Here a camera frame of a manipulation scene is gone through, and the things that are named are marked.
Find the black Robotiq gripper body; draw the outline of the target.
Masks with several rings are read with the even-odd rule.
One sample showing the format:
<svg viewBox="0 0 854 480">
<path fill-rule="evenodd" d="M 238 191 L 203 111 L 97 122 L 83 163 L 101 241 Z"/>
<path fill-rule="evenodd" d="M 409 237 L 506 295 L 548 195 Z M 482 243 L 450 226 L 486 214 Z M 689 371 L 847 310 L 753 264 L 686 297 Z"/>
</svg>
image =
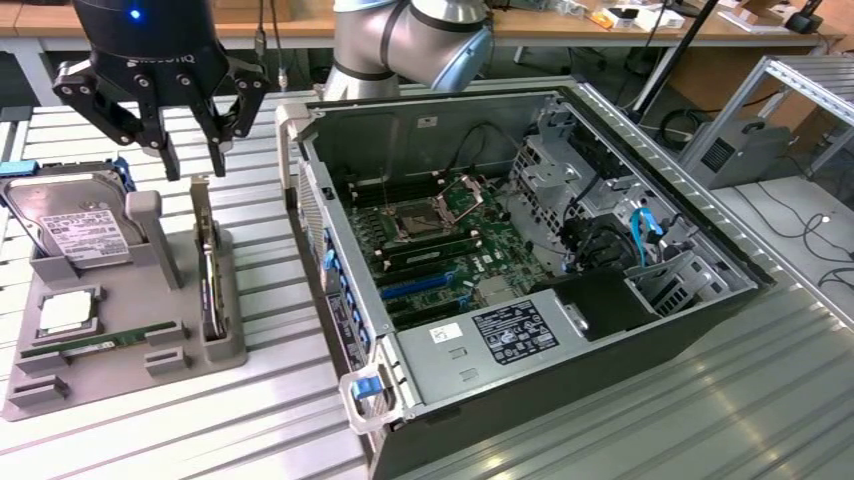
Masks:
<svg viewBox="0 0 854 480">
<path fill-rule="evenodd" d="M 139 76 L 154 84 L 162 107 L 189 104 L 186 75 L 210 99 L 229 70 L 210 3 L 202 0 L 75 1 L 91 44 L 97 77 L 134 96 Z"/>
</svg>

